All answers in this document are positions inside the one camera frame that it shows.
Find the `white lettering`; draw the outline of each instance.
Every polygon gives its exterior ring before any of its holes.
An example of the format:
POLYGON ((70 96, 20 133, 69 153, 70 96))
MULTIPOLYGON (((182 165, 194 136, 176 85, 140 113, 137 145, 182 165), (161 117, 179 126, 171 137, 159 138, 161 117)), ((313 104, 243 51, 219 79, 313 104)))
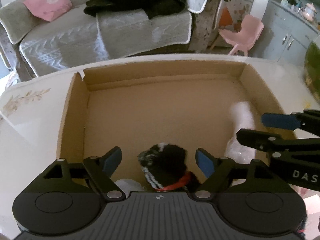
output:
POLYGON ((311 182, 317 182, 318 181, 318 175, 313 175, 311 182))
POLYGON ((300 175, 299 171, 293 171, 292 177, 297 178, 297 177, 299 177, 299 175, 300 175))
POLYGON ((308 173, 305 173, 301 179, 305 179, 306 181, 308 181, 308 173))

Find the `pink chair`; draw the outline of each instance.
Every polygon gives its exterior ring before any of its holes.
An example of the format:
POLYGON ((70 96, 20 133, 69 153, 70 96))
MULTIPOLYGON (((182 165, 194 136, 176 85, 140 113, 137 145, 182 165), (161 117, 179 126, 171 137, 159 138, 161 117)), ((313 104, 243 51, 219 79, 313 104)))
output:
POLYGON ((248 56, 248 50, 253 47, 263 28, 264 25, 258 18, 246 15, 241 23, 241 31, 233 33, 229 30, 220 29, 219 34, 226 43, 233 46, 228 55, 234 55, 238 50, 241 50, 245 56, 248 56))

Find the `pink cushion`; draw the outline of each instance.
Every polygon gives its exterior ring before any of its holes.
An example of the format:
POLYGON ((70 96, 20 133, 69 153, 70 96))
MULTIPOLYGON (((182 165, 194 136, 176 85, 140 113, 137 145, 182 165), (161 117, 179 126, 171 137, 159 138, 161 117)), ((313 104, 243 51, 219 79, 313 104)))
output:
POLYGON ((36 17, 46 21, 53 21, 70 10, 70 0, 25 0, 23 2, 36 17))

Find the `gray sofa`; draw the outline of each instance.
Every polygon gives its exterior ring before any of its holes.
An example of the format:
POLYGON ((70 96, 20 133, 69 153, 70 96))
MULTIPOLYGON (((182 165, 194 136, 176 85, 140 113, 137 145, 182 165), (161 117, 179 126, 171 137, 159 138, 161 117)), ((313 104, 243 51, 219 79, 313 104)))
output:
POLYGON ((34 17, 23 0, 0 8, 1 53, 7 67, 16 70, 24 81, 163 47, 170 53, 174 44, 201 51, 207 47, 221 4, 221 0, 188 0, 188 10, 149 20, 143 10, 103 12, 91 17, 83 13, 86 1, 71 0, 73 8, 52 22, 34 17))

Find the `countertop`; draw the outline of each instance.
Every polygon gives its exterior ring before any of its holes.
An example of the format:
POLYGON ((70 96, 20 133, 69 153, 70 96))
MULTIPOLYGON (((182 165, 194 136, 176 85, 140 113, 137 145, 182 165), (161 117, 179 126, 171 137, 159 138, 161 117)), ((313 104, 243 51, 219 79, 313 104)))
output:
POLYGON ((320 33, 320 31, 310 22, 308 22, 307 20, 305 20, 300 14, 298 13, 294 13, 290 8, 282 6, 280 3, 274 1, 274 0, 269 0, 271 3, 275 4, 276 6, 280 7, 281 9, 287 11, 288 13, 290 13, 291 15, 293 15, 294 17, 296 17, 297 19, 299 19, 300 21, 302 21, 304 24, 306 24, 307 26, 309 26, 311 29, 313 29, 316 33, 320 33))
MULTIPOLYGON (((14 111, 10 116, 14 128, 5 120, 0 123, 0 145, 1 151, 5 153, 0 155, 0 177, 6 178, 0 181, 2 232, 10 238, 19 233, 12 215, 13 200, 56 159, 61 115, 74 73, 79 72, 83 76, 85 68, 111 64, 185 59, 227 60, 251 64, 268 85, 285 114, 302 112, 304 108, 320 110, 320 105, 303 81, 303 67, 242 56, 172 54, 120 58, 82 65, 19 83, 0 96, 0 109, 3 110, 11 99, 13 103, 10 109, 14 111)), ((295 135, 297 138, 315 137, 302 130, 296 130, 295 135)))

